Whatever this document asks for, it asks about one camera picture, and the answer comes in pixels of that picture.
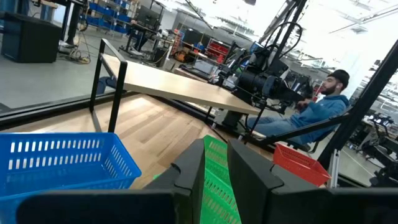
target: black box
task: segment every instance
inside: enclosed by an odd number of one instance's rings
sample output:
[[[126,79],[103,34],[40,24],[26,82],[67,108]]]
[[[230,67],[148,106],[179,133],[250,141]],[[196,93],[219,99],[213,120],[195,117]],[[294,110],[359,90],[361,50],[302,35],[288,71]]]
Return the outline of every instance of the black box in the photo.
[[[52,63],[57,59],[61,27],[6,12],[1,54],[15,62]]]

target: red storage bin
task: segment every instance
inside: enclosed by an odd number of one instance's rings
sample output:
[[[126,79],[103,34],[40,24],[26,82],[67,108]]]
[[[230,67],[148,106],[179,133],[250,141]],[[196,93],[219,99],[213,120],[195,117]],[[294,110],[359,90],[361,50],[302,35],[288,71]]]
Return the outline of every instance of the red storage bin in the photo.
[[[279,143],[276,144],[274,163],[317,186],[331,178],[318,161]]]

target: basket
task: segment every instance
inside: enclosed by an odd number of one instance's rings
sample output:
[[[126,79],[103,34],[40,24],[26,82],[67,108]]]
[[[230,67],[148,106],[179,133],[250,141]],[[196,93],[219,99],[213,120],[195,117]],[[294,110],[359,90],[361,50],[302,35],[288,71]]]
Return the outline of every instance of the basket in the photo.
[[[0,222],[17,206],[58,189],[127,189],[141,175],[113,133],[0,134]]]
[[[318,161],[279,143],[274,152],[274,163],[317,186],[331,178]]]
[[[241,223],[229,180],[227,145],[211,136],[205,142],[205,186],[200,223]]]

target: black metal frame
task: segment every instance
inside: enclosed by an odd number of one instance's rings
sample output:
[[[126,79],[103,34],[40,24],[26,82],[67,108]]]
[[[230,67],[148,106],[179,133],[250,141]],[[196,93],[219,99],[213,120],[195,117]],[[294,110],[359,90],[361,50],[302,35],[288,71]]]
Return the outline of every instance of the black metal frame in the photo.
[[[112,53],[115,54],[115,56],[120,61],[119,73],[117,76],[113,73],[113,71],[111,70],[109,65],[103,60],[105,45],[108,46],[109,49],[111,49]],[[90,105],[89,105],[91,117],[93,118],[94,127],[97,132],[102,132],[102,130],[101,130],[100,123],[98,121],[98,117],[95,113],[94,104],[95,104],[98,80],[100,79],[102,65],[104,66],[106,71],[109,73],[109,75],[111,75],[114,78],[117,78],[116,90],[114,92],[114,99],[113,99],[113,104],[112,104],[111,119],[109,120],[109,126],[108,126],[108,132],[113,133],[114,129],[116,127],[116,120],[118,118],[120,100],[121,100],[122,93],[123,93],[124,79],[126,77],[126,71],[127,71],[127,61],[118,52],[118,50],[116,50],[106,39],[101,39],[101,43],[99,45],[98,60],[97,60],[96,68],[95,68],[93,89],[91,91],[91,98],[90,98]]]

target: blue plastic basket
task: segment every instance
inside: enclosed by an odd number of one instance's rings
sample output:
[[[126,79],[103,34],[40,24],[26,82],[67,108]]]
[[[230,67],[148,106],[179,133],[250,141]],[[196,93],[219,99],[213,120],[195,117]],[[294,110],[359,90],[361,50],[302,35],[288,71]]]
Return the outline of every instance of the blue plastic basket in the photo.
[[[0,134],[0,222],[44,190],[127,189],[140,175],[113,133]]]

